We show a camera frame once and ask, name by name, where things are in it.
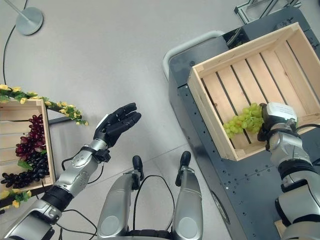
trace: white label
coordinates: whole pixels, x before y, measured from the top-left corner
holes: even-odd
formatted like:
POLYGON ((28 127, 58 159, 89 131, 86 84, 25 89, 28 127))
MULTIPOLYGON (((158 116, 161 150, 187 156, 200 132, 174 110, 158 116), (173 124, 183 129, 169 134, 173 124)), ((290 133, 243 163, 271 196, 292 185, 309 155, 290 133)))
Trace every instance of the white label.
POLYGON ((297 115, 291 106, 278 102, 270 102, 266 106, 266 110, 269 115, 284 118, 286 120, 294 119, 297 121, 297 115))

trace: grape bunch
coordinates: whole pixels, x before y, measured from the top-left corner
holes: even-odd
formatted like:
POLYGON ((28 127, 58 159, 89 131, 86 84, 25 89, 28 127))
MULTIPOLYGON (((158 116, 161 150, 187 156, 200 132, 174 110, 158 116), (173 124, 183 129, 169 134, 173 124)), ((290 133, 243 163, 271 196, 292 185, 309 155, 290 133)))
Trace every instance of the grape bunch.
POLYGON ((10 188, 13 185, 14 189, 21 189, 29 186, 33 181, 40 181, 46 175, 49 175, 49 165, 47 153, 34 152, 28 158, 26 162, 32 168, 28 171, 23 171, 19 174, 7 174, 2 173, 3 180, 1 184, 5 184, 6 188, 10 188))
POLYGON ((251 103, 249 107, 242 109, 242 113, 235 115, 229 122, 223 124, 223 128, 228 138, 235 134, 241 134, 246 131, 258 133, 263 123, 262 108, 257 103, 251 103))
POLYGON ((20 143, 16 145, 15 154, 20 157, 21 161, 27 161, 28 158, 34 153, 41 153, 46 149, 46 139, 43 116, 33 115, 29 119, 32 124, 29 125, 31 131, 26 135, 20 137, 20 143))
POLYGON ((32 123, 29 125, 31 130, 26 136, 20 137, 20 143, 15 149, 15 155, 20 157, 18 166, 28 170, 19 174, 4 172, 2 174, 4 179, 0 183, 5 184, 6 188, 11 186, 14 189, 25 188, 33 181, 38 182, 50 174, 43 115, 33 115, 28 121, 32 123))

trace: red grapes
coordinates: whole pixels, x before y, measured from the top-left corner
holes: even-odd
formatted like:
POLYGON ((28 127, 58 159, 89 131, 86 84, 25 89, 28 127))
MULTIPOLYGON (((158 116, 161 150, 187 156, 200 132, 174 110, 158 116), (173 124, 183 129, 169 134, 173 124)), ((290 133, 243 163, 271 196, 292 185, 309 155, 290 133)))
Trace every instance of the red grapes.
POLYGON ((26 135, 20 137, 20 143, 16 145, 16 156, 20 157, 20 160, 27 161, 30 155, 34 152, 41 153, 46 149, 45 129, 43 116, 33 115, 29 119, 32 124, 29 125, 31 131, 26 135))
POLYGON ((5 184, 6 188, 13 186, 14 189, 25 188, 33 181, 40 181, 46 175, 49 175, 48 155, 46 153, 46 139, 43 122, 43 115, 33 115, 29 119, 32 124, 29 125, 31 131, 20 137, 20 143, 16 145, 15 154, 20 157, 20 161, 32 167, 32 170, 27 170, 19 174, 7 174, 4 172, 1 184, 5 184))

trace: wooden crate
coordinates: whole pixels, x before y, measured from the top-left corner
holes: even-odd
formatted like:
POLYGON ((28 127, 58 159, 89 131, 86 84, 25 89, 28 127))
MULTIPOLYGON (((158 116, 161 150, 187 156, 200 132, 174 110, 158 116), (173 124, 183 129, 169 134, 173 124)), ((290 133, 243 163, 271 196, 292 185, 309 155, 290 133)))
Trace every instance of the wooden crate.
POLYGON ((320 61, 298 23, 195 65, 188 86, 226 159, 238 161, 265 149, 257 134, 245 132, 230 140, 223 128, 250 103, 288 104, 299 125, 320 124, 320 61))
MULTIPOLYGON (((48 116, 45 103, 42 99, 27 100, 24 104, 20 104, 16 100, 8 103, 0 103, 0 174, 13 173, 18 174, 26 171, 17 165, 19 157, 16 156, 16 144, 20 143, 20 137, 30 132, 29 125, 32 124, 28 119, 32 115, 43 116, 43 127, 46 144, 46 152, 48 157, 49 173, 45 178, 41 179, 44 186, 52 185, 55 178, 53 156, 51 151, 51 142, 48 126, 48 116)), ((42 182, 34 181, 29 186, 21 188, 21 191, 34 190, 42 188, 42 182)), ((0 184, 0 192, 8 190, 5 184, 0 184)))

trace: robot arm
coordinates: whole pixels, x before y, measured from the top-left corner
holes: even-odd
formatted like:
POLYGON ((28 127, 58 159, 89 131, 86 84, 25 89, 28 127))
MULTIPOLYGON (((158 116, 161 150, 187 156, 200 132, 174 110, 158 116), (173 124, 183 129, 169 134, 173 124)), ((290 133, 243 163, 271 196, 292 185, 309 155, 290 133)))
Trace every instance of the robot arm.
POLYGON ((297 116, 290 106, 272 102, 262 104, 262 117, 258 140, 267 141, 266 150, 281 176, 283 194, 275 207, 287 227, 282 240, 319 240, 320 175, 296 134, 297 116))
POLYGON ((141 118, 136 109, 136 104, 130 103, 106 115, 98 124, 91 144, 81 148, 52 188, 10 226, 3 238, 49 240, 54 234, 51 225, 60 219, 71 200, 86 187, 99 163, 109 161, 108 148, 113 147, 120 135, 141 118))

